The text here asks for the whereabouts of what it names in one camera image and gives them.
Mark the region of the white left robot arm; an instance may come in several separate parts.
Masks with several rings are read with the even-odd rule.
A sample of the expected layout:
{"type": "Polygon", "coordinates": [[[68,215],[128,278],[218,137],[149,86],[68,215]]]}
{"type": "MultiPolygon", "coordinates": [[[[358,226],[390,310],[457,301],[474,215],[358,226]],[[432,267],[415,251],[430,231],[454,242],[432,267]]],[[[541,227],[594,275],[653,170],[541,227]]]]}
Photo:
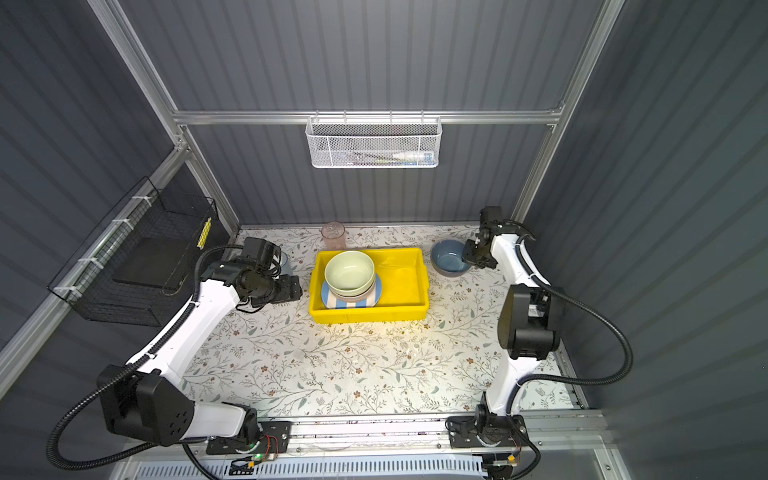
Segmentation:
{"type": "Polygon", "coordinates": [[[254,408],[196,402],[182,387],[196,352],[229,313],[240,307],[256,313],[302,296],[297,276],[281,269],[279,246],[247,238],[230,248],[236,254],[229,260],[217,259],[220,247],[201,253],[192,272],[191,297],[178,313],[124,367],[103,370],[97,385],[109,432],[160,446],[208,437],[241,446],[260,441],[254,408]]]}

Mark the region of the lavender bowl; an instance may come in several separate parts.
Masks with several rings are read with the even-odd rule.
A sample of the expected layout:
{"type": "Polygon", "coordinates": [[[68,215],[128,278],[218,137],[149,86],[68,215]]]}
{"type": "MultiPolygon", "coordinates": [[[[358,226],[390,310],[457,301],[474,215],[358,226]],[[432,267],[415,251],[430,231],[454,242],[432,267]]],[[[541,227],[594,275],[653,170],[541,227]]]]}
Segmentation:
{"type": "Polygon", "coordinates": [[[366,301],[369,297],[375,296],[375,294],[376,294],[376,285],[372,285],[365,292],[362,292],[359,295],[355,295],[355,296],[337,295],[333,290],[328,290],[328,299],[329,300],[333,299],[337,302],[343,302],[343,303],[357,303],[360,301],[366,301]]]}

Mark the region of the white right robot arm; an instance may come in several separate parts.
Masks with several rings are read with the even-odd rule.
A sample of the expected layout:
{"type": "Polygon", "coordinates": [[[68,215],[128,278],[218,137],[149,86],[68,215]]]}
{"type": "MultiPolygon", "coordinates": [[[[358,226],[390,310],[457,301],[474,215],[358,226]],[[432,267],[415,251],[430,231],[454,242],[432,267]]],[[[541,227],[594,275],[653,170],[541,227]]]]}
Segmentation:
{"type": "Polygon", "coordinates": [[[564,304],[547,291],[526,242],[534,238],[522,223],[509,219],[499,206],[480,212],[479,231],[465,243],[462,260],[479,269],[500,269],[509,283],[497,321],[503,350],[491,386],[483,393],[469,431],[484,445],[514,440],[509,416],[520,412],[520,396],[537,366],[560,345],[559,321],[564,304]]]}

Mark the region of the light green bowl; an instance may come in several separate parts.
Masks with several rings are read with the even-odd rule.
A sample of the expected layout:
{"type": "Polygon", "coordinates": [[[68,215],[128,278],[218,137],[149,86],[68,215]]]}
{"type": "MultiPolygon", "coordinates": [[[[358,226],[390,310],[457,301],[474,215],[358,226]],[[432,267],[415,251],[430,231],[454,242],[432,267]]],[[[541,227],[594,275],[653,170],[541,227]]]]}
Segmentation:
{"type": "Polygon", "coordinates": [[[337,296],[355,297],[366,292],[374,283],[376,272],[373,259],[361,251],[343,251],[326,265],[325,282],[337,296]]]}

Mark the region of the dark blue bowl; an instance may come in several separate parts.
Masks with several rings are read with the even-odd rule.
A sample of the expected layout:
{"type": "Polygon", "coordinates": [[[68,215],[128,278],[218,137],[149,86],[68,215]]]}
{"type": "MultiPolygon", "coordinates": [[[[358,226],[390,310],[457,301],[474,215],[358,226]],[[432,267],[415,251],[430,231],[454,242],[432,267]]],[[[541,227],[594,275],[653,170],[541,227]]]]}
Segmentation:
{"type": "Polygon", "coordinates": [[[436,242],[430,251],[430,260],[436,272],[453,278],[466,273],[471,265],[463,260],[464,243],[456,239],[436,242]]]}

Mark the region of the yellow plastic bin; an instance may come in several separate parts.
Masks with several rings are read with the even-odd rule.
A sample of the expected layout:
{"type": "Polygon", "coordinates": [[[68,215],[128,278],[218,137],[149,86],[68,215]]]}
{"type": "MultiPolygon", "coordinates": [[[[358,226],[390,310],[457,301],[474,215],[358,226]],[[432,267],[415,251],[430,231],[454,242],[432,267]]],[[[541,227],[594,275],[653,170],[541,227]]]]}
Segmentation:
{"type": "Polygon", "coordinates": [[[322,251],[316,257],[309,286],[309,314],[318,324],[416,321],[426,318],[429,279],[419,248],[368,249],[376,281],[376,304],[331,308],[325,270],[340,251],[322,251]]]}

